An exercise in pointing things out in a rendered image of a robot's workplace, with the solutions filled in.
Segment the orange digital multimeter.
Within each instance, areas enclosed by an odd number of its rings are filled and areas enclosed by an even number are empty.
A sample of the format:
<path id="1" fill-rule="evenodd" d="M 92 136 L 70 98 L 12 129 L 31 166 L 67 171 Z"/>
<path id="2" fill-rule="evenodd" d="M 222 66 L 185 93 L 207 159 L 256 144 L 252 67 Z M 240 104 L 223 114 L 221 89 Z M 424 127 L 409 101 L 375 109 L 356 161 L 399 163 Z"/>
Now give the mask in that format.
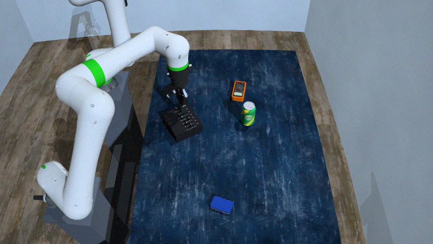
<path id="1" fill-rule="evenodd" d="M 240 101 L 242 102 L 244 99 L 244 92 L 245 92 L 246 82 L 242 81 L 235 81 L 233 92 L 232 92 L 232 100 L 233 101 Z"/>

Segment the green and yellow striped drink can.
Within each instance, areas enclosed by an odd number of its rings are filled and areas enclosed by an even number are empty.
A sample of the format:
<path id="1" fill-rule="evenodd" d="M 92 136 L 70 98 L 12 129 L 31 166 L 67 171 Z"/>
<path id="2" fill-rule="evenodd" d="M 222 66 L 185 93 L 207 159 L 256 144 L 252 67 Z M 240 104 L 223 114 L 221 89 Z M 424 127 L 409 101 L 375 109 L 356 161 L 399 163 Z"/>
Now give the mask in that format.
<path id="1" fill-rule="evenodd" d="M 241 122 L 243 125 L 250 126 L 254 123 L 255 117 L 255 105 L 254 103 L 247 101 L 242 106 L 242 117 Z"/>

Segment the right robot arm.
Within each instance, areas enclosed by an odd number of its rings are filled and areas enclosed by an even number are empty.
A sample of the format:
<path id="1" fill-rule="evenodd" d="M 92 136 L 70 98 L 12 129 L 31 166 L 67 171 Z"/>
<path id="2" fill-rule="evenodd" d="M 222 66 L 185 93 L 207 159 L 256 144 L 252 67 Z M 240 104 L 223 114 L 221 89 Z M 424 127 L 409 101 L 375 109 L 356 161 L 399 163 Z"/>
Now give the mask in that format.
<path id="1" fill-rule="evenodd" d="M 57 97 L 77 114 L 76 134 L 69 171 L 56 161 L 45 163 L 37 181 L 46 192 L 33 196 L 50 209 L 58 207 L 75 220 L 92 210 L 93 189 L 101 147 L 115 112 L 112 97 L 99 89 L 136 60 L 156 52 L 166 58 L 169 77 L 189 75 L 189 43 L 180 35 L 151 26 L 129 41 L 63 73 L 56 81 Z"/>

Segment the grey lighting desk panel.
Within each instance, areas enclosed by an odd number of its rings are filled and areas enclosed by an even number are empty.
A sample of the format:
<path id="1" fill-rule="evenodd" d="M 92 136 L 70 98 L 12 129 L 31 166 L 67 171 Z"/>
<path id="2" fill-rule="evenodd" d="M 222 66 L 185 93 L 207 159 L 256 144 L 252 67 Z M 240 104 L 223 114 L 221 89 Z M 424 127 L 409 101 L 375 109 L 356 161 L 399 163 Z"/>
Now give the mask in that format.
<path id="1" fill-rule="evenodd" d="M 186 105 L 185 113 L 181 113 L 180 108 L 175 107 L 175 109 L 163 113 L 163 119 L 176 142 L 203 131 L 202 122 L 189 104 Z"/>

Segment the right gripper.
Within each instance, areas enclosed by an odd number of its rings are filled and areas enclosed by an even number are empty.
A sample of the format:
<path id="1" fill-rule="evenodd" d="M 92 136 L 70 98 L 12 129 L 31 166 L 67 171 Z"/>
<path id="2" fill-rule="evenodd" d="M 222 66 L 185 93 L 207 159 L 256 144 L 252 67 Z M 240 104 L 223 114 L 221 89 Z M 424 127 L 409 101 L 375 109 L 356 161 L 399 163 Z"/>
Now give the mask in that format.
<path id="1" fill-rule="evenodd" d="M 171 83 L 174 87 L 177 88 L 176 91 L 176 97 L 179 100 L 179 106 L 180 106 L 180 112 L 185 113 L 186 112 L 186 105 L 188 104 L 188 97 L 189 94 L 186 94 L 186 85 L 188 83 L 188 77 L 182 80 L 173 80 L 171 79 Z M 182 102 L 181 102 L 182 100 Z"/>

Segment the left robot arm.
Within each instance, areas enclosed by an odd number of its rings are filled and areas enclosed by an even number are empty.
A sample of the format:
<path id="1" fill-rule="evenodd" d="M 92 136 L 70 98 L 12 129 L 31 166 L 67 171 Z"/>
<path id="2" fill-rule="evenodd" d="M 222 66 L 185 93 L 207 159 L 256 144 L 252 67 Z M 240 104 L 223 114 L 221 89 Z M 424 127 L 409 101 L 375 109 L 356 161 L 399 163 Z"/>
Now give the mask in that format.
<path id="1" fill-rule="evenodd" d="M 124 0 L 69 0 L 72 5 L 77 7 L 97 1 L 100 1 L 104 4 L 110 25 L 113 47 L 92 50 L 86 55 L 85 61 L 112 50 L 113 48 L 132 39 L 127 24 Z M 108 82 L 103 84 L 99 89 L 110 93 L 116 87 L 117 80 L 113 77 Z"/>

